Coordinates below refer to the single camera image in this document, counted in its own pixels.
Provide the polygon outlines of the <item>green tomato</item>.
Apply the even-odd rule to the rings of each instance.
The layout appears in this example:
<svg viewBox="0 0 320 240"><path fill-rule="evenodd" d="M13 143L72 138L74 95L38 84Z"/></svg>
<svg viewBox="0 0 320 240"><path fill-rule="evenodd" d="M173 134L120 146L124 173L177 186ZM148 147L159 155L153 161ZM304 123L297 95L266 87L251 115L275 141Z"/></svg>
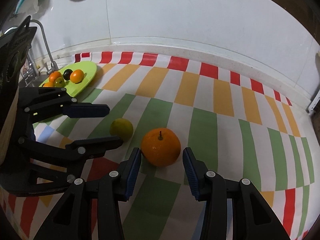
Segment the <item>green tomato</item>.
<svg viewBox="0 0 320 240"><path fill-rule="evenodd" d="M115 119L110 125L110 135L120 137L127 142L133 136L132 123L124 118Z"/></svg>
<svg viewBox="0 0 320 240"><path fill-rule="evenodd" d="M54 82L54 86L56 88L63 88L65 87L66 83L63 77L58 77L55 82Z"/></svg>

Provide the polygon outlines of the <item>dark avocado fruit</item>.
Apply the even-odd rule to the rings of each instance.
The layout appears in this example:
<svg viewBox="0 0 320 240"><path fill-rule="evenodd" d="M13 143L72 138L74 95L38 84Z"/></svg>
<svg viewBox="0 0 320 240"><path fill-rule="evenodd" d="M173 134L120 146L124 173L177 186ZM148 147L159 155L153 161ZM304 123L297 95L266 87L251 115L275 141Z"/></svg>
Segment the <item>dark avocado fruit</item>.
<svg viewBox="0 0 320 240"><path fill-rule="evenodd" d="M71 69L66 69L64 72L63 72L63 78L66 80L66 81L69 81L70 78L71 78L71 74L72 74L72 70Z"/></svg>

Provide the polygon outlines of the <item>smooth orange fruit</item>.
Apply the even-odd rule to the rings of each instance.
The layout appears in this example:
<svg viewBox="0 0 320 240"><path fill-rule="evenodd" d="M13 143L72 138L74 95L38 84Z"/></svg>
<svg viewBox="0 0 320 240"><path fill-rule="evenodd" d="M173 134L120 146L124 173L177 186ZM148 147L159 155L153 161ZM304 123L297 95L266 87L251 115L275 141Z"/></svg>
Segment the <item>smooth orange fruit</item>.
<svg viewBox="0 0 320 240"><path fill-rule="evenodd" d="M55 85L53 82L47 82L47 83L44 83L42 87L54 88Z"/></svg>

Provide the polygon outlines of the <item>chrome kitchen faucet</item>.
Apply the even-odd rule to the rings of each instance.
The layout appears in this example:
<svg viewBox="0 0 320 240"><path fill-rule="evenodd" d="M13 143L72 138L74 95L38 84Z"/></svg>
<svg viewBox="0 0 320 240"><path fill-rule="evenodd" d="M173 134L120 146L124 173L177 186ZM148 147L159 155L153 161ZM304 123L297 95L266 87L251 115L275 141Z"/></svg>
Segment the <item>chrome kitchen faucet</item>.
<svg viewBox="0 0 320 240"><path fill-rule="evenodd" d="M37 29L33 41L23 57L25 63L20 73L20 83L31 86L32 83L40 84L54 71L59 70L54 60L43 24L36 19L30 20L31 26Z"/></svg>

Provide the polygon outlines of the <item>small orange left plate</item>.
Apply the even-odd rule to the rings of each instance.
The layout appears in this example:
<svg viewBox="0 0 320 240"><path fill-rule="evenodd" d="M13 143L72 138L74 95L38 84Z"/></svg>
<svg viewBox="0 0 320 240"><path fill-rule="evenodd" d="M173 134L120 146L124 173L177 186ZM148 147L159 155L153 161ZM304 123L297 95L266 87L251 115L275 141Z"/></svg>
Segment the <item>small orange left plate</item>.
<svg viewBox="0 0 320 240"><path fill-rule="evenodd" d="M55 80L57 78L60 78L62 76L62 74L59 71L54 71L49 75L49 82L51 83L55 83Z"/></svg>

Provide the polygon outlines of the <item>small orange plate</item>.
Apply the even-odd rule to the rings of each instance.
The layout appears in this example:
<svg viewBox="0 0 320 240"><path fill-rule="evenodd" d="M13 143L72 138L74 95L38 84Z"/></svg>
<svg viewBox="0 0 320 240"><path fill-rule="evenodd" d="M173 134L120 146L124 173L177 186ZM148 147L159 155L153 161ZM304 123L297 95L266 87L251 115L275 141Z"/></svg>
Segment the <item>small orange plate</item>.
<svg viewBox="0 0 320 240"><path fill-rule="evenodd" d="M77 69L72 72L70 81L74 84L81 83L84 79L84 72L81 69Z"/></svg>
<svg viewBox="0 0 320 240"><path fill-rule="evenodd" d="M54 71L49 75L49 82L51 83L55 83L55 80L57 78L60 78L62 76L62 74L59 71Z"/></svg>

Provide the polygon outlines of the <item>small orange upper plate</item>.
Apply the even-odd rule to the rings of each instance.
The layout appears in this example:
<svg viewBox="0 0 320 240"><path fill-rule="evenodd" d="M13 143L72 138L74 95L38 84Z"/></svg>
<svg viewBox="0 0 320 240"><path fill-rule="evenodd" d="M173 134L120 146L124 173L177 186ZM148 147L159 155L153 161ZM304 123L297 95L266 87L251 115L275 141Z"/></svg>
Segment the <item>small orange upper plate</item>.
<svg viewBox="0 0 320 240"><path fill-rule="evenodd" d="M70 81L74 84L81 83L84 79L84 72L81 69L77 69L72 72Z"/></svg>

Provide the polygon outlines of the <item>lime green plate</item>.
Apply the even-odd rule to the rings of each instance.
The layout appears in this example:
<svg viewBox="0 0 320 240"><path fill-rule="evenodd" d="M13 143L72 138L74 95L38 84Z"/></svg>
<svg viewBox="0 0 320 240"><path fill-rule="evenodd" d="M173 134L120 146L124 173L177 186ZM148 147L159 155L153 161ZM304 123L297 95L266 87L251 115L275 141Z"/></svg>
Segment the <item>lime green plate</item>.
<svg viewBox="0 0 320 240"><path fill-rule="evenodd" d="M97 65L90 61L69 64L52 72L39 87L65 88L70 96L75 97L91 83L96 72Z"/></svg>

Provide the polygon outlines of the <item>large orange with stem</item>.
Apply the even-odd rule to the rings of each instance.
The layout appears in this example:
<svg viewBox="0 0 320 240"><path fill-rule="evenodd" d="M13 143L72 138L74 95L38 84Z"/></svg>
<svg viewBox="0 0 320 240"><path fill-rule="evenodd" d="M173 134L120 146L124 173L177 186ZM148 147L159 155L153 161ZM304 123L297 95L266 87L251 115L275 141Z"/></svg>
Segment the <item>large orange with stem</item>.
<svg viewBox="0 0 320 240"><path fill-rule="evenodd" d="M140 148L145 159L155 167L167 167L180 156L181 143L168 128L152 129L144 135Z"/></svg>

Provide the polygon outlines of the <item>striped colourful tablecloth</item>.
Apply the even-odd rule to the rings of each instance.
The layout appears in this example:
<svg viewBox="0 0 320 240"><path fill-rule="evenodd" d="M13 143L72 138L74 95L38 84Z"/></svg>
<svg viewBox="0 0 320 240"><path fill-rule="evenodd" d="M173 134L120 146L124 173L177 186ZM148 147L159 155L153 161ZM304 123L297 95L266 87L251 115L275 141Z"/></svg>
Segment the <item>striped colourful tablecloth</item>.
<svg viewBox="0 0 320 240"><path fill-rule="evenodd" d="M209 170L248 178L262 193L291 239L303 239L319 214L319 146L308 116L290 100L249 77L181 57L133 52L81 53L98 71L81 95L106 103L105 118L57 117L34 124L39 142L64 146L108 135L117 118L135 133L119 149L89 160L86 181L99 179L139 147L152 129L166 127ZM17 198L1 189L1 207L22 239L33 239L61 194ZM199 239L204 203L191 195L182 156L164 168L143 159L133 196L119 203L125 239Z"/></svg>

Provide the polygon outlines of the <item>metal dish rack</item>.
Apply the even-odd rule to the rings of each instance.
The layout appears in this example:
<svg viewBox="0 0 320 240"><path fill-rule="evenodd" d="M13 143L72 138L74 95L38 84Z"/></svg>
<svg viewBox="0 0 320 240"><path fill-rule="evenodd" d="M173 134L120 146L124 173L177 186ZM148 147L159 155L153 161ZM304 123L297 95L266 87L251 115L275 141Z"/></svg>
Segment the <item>metal dish rack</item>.
<svg viewBox="0 0 320 240"><path fill-rule="evenodd" d="M319 105L319 95L320 91L318 88L315 94L312 96L311 102L306 109L308 115L310 116L312 116L317 111L317 106Z"/></svg>

